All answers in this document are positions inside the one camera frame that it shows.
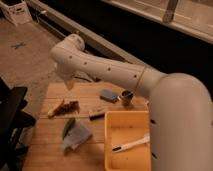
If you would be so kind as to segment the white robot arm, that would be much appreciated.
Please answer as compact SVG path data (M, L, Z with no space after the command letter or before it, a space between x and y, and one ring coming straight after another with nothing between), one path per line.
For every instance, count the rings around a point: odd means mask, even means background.
M56 71L62 77L82 71L149 101L152 171L213 171L213 101L199 79L93 56L84 48L77 34L56 44Z

